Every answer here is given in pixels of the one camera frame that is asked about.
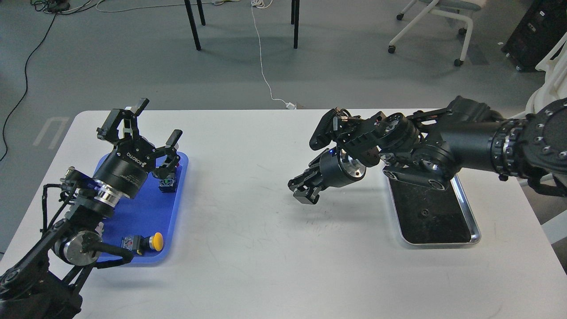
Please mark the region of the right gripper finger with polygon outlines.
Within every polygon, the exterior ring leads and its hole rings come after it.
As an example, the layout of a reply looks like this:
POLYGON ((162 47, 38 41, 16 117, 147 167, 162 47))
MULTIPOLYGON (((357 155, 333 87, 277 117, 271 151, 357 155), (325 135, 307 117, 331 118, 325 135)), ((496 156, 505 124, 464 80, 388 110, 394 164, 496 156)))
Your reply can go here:
POLYGON ((289 180, 287 186, 290 189, 314 188, 319 184, 319 171, 304 171, 299 176, 289 180))
POLYGON ((315 186, 315 187, 307 187, 305 185, 295 185, 294 190, 292 192, 292 196, 301 202, 302 204, 308 205, 315 205, 318 203, 319 200, 319 193, 322 190, 322 187, 315 186))

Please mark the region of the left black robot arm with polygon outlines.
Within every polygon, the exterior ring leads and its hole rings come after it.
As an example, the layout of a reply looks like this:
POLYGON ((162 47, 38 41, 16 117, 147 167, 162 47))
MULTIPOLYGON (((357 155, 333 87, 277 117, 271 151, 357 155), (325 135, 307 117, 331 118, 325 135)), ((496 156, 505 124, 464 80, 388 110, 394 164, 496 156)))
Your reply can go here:
POLYGON ((149 174, 166 179, 180 161, 180 129, 159 148, 140 135, 137 119, 148 103, 111 110, 97 137, 113 149, 94 176, 71 166, 58 184, 44 186, 41 238, 1 277, 3 319, 72 319, 94 268, 131 262, 133 252, 103 242, 97 227, 123 197, 136 197, 149 174))

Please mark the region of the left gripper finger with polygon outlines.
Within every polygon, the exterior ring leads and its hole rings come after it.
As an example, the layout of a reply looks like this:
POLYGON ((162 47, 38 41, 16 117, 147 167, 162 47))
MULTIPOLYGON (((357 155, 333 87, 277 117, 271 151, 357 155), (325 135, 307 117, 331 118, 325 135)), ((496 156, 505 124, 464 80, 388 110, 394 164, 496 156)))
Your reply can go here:
POLYGON ((97 128, 97 138, 117 149, 150 149, 150 143, 140 135, 137 126, 137 117, 149 102, 141 98, 136 106, 112 109, 103 125, 97 128))
POLYGON ((159 147, 153 152, 153 158, 158 159, 165 156, 165 160, 161 165, 156 165, 153 169, 153 176, 156 179, 166 179, 172 173, 180 161, 180 156, 177 154, 177 143, 183 132, 180 129, 175 129, 170 135, 164 147, 159 147))

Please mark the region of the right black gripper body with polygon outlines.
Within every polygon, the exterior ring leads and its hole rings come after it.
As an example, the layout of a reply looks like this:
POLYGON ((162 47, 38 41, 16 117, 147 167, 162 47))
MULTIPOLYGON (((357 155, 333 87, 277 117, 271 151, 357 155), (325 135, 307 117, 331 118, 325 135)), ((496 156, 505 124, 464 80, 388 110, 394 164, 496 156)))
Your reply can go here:
POLYGON ((340 148, 324 150, 309 163, 309 168, 313 171, 309 174, 308 186, 321 190, 344 187, 366 175, 366 166, 340 148))

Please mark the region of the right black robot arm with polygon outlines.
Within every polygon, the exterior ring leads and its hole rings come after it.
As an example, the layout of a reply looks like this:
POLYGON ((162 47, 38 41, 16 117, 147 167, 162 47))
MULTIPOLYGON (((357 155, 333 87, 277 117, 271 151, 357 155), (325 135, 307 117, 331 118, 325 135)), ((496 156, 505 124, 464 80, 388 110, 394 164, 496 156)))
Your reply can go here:
POLYGON ((380 162, 389 179, 434 190, 446 190, 467 168, 504 181, 525 179, 541 195, 566 196, 566 99, 519 119, 461 96, 409 116, 378 112, 364 119, 335 108, 323 115, 309 146, 321 153, 287 184, 304 204, 316 204, 329 187, 362 180, 380 162))

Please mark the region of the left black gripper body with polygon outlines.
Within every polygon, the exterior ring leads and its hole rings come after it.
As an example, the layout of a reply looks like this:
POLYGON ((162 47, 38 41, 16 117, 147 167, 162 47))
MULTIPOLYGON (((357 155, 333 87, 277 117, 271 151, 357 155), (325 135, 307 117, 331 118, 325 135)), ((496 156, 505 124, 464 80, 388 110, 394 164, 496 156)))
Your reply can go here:
POLYGON ((154 144, 144 137, 138 140, 121 139, 93 175, 93 179, 110 185, 128 198, 135 198, 155 168, 155 160, 147 157, 153 153, 154 144))

